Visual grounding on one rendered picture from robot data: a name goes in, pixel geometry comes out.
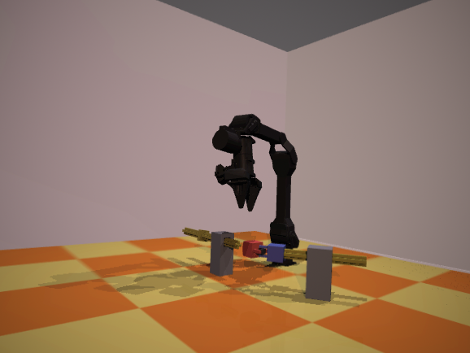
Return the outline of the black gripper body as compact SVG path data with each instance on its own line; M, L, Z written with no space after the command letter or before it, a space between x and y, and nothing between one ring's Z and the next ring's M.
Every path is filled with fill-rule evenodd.
M248 180L250 182L249 188L260 188L262 189L262 182L255 178L254 174L254 164L253 155L249 154L239 154L234 155L231 159L234 163L234 169L228 169L224 172L225 181L243 181Z

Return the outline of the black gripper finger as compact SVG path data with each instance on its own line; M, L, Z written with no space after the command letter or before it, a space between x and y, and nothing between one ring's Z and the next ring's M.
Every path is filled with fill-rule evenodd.
M255 201L259 195L260 188L252 188L248 189L247 195L246 195L246 205L248 211L252 211L255 205Z
M241 209L244 207L246 201L246 195L249 188L250 182L248 180L243 181L228 181L226 182L230 187L233 188L237 205Z

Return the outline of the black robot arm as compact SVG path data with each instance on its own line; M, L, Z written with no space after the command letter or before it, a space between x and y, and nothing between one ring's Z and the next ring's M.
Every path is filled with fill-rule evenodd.
M241 136L250 135L250 136ZM254 114L235 115L229 126L221 125L212 138L212 145L217 150L234 155L253 155L252 144L260 138L270 143L269 154L272 159L272 168L277 175L276 183L276 218L270 224L271 243L286 245L286 249L298 248L299 240L295 233L294 223L290 219L291 176L293 175L298 156L294 146L287 140L283 132L268 127L260 122ZM281 144L286 150L276 151L275 145ZM224 172L234 169L235 165L217 165L215 177L224 185Z

